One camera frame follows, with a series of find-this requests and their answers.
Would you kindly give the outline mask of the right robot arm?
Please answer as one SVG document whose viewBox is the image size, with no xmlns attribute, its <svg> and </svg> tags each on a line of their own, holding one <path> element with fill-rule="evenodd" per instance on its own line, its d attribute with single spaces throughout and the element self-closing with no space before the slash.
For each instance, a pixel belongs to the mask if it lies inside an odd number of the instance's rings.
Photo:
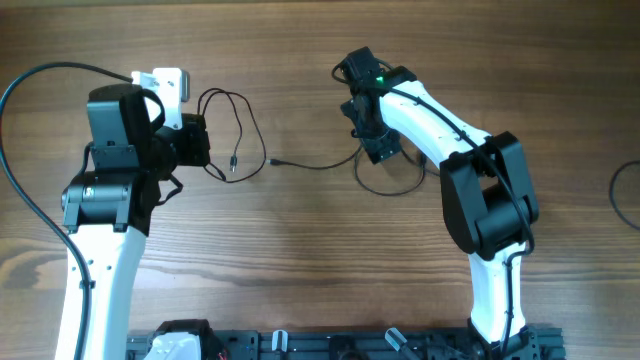
<svg viewBox="0 0 640 360">
<path fill-rule="evenodd" d="M 417 76 L 363 47 L 331 71 L 349 88 L 342 104 L 359 151 L 380 163 L 409 140 L 438 171 L 443 219 L 467 254 L 473 286 L 470 327 L 486 353 L 507 358 L 523 346 L 520 267 L 535 248 L 539 217 L 523 148 L 509 132 L 475 128 L 431 96 Z"/>
</svg>

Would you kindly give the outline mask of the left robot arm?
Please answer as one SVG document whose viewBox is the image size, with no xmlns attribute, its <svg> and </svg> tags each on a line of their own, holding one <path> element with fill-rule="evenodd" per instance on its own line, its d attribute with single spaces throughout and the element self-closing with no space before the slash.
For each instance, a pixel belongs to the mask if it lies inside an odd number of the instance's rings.
<svg viewBox="0 0 640 360">
<path fill-rule="evenodd" d="M 116 84 L 90 92 L 92 141 L 83 169 L 62 194 L 73 245 L 55 356 L 121 359 L 131 298 L 160 184 L 179 166 L 202 166 L 209 141 L 202 117 L 183 114 L 186 86 L 174 80 Z"/>
</svg>

